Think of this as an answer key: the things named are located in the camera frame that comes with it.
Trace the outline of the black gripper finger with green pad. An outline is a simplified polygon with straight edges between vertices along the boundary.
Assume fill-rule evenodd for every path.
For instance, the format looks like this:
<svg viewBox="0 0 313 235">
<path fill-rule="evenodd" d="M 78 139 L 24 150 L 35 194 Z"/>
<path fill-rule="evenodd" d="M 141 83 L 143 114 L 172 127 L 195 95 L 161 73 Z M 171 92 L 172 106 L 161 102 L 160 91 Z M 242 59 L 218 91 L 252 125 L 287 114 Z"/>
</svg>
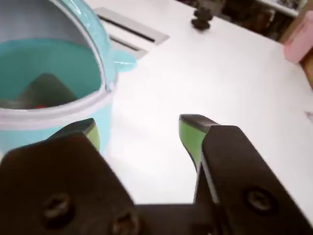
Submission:
<svg viewBox="0 0 313 235">
<path fill-rule="evenodd" d="M 207 205 L 213 235 L 312 234 L 312 225 L 239 127 L 182 114 L 179 138 L 197 172 L 194 202 Z"/>
<path fill-rule="evenodd" d="M 10 150 L 0 163 L 3 235 L 136 235 L 139 216 L 92 143 L 92 118 Z"/>
</svg>

